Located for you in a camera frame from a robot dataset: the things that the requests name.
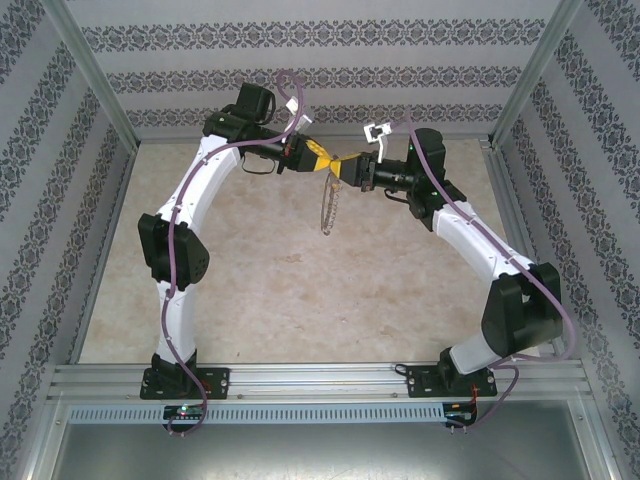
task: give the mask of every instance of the floor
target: floor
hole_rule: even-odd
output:
[[[321,143],[338,155],[371,150],[353,140]],[[445,143],[448,178],[504,237],[478,142]],[[389,158],[406,158],[405,139],[389,147]],[[81,362],[150,361],[160,304],[137,221],[171,195],[196,150],[141,146]],[[247,168],[270,165],[247,160]],[[325,178],[326,171],[255,176],[239,168],[229,175],[201,234],[211,263],[198,284],[199,362],[436,360],[479,330],[488,285],[382,190],[343,186],[335,226],[323,235]]]

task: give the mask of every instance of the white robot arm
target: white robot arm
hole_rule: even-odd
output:
[[[252,85],[250,88],[253,93],[256,93],[256,90],[261,87]],[[256,93],[256,98],[264,97],[266,96],[262,93]],[[158,283],[161,306],[165,304],[167,290],[170,287],[167,254],[168,224],[176,208],[178,192],[191,170],[205,155],[229,141],[260,140],[277,135],[277,132],[268,130],[262,124],[251,120],[253,117],[245,115],[246,110],[237,110],[237,107],[237,105],[227,106],[207,119],[198,153],[185,179],[156,216],[145,214],[138,224],[146,263],[151,267],[152,276]],[[385,142],[380,141],[380,136],[388,133],[386,130],[377,128],[375,125],[365,127],[365,132],[370,132],[367,139],[371,142],[378,141],[381,151]],[[438,368],[445,384],[454,384],[460,377],[472,374],[502,358],[560,335],[562,321],[557,310],[539,290],[529,284],[509,260],[517,261],[559,299],[558,272],[549,264],[536,265],[511,249],[491,232],[477,217],[464,194],[445,180],[445,148],[440,133],[431,129],[420,129],[416,134],[418,144],[414,145],[413,141],[410,142],[406,161],[384,159],[381,152],[363,152],[345,157],[334,164],[327,152],[313,139],[302,134],[300,129],[289,135],[283,142],[246,146],[241,149],[229,148],[210,158],[191,180],[177,215],[174,230],[177,290],[168,303],[166,326],[171,344],[175,347],[180,360],[195,370],[196,344],[193,318],[196,283],[204,275],[209,262],[208,252],[198,240],[197,235],[202,226],[204,213],[220,185],[246,152],[277,161],[278,173],[282,173],[285,167],[297,172],[311,172],[330,167],[341,181],[360,187],[362,191],[382,187],[385,189],[385,194],[395,200],[399,199],[391,197],[391,193],[406,192],[407,199],[400,201],[409,205],[414,217],[452,245],[467,260],[481,280],[491,286],[482,318],[481,332],[441,353]],[[439,184],[467,218],[463,218],[460,212],[447,204],[425,176],[425,170],[416,156],[417,148],[425,153]],[[480,234],[473,223],[484,226],[490,237],[511,257],[505,259],[496,245]],[[175,362],[175,356],[167,345],[163,332],[152,359],[152,369],[158,373],[159,377],[166,377],[171,383],[171,376],[180,373],[180,369],[174,368]],[[184,385],[184,378],[175,380],[173,383]]]
[[[176,188],[175,192],[167,203],[165,203],[158,215],[160,219],[165,222],[171,220],[171,214],[175,208],[176,198],[182,188],[185,180],[191,173],[191,170],[202,160],[202,158],[216,148],[226,145],[227,140],[222,137],[210,135],[208,137],[202,137],[200,140],[200,147],[198,153],[191,163],[191,167],[187,170],[184,178]],[[202,228],[202,222],[206,211],[211,205],[213,197],[220,189],[220,185],[231,170],[233,170],[239,163],[240,152],[237,148],[228,148],[223,150],[218,155],[209,159],[202,168],[198,170],[195,177],[189,184],[189,188],[182,200],[182,208],[178,213],[176,225],[185,224],[196,236],[200,233]],[[167,298],[167,291],[170,284],[168,281],[163,280],[158,282],[158,295],[160,296],[160,308],[164,305]],[[167,310],[167,329],[171,342],[175,346],[180,358],[186,362],[189,360],[196,351],[195,333],[193,330],[193,318],[195,308],[195,294],[197,285],[192,283],[188,285],[184,290],[178,289],[169,301]],[[156,353],[161,359],[174,362],[175,359],[166,339],[162,332],[160,332],[160,341],[158,342],[158,348]]]

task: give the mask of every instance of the hanging chain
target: hanging chain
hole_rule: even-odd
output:
[[[340,179],[329,169],[329,174],[324,182],[324,194],[322,196],[322,210],[320,212],[320,229],[325,235],[331,233],[338,213],[338,198],[340,197]]]

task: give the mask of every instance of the white cable clip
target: white cable clip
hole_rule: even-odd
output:
[[[296,116],[296,113],[298,113],[298,99],[292,95],[289,101],[287,102],[286,107],[287,107],[287,110],[289,110],[289,113],[291,113],[291,119],[289,119],[289,123],[287,123],[287,128],[285,128],[285,130],[288,130]],[[309,125],[311,125],[312,123],[313,123],[313,116],[310,113],[303,113],[300,116],[300,120],[298,120],[298,123],[296,124],[295,130],[296,132],[303,132],[307,128],[309,128]]]
[[[367,143],[373,144],[378,142],[380,148],[378,150],[378,163],[382,163],[384,156],[387,154],[387,135],[391,134],[391,123],[383,123],[376,125],[370,123],[364,126],[364,136],[367,137]]]

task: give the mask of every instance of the wall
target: wall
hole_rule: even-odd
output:
[[[637,0],[585,1],[502,145],[625,478],[640,478],[639,13]]]
[[[407,107],[490,133],[558,0],[69,1],[142,138],[198,136],[239,84],[293,69],[315,133],[361,133]],[[276,119],[287,116],[280,109]]]
[[[74,347],[129,152],[40,3],[0,1],[0,478]]]

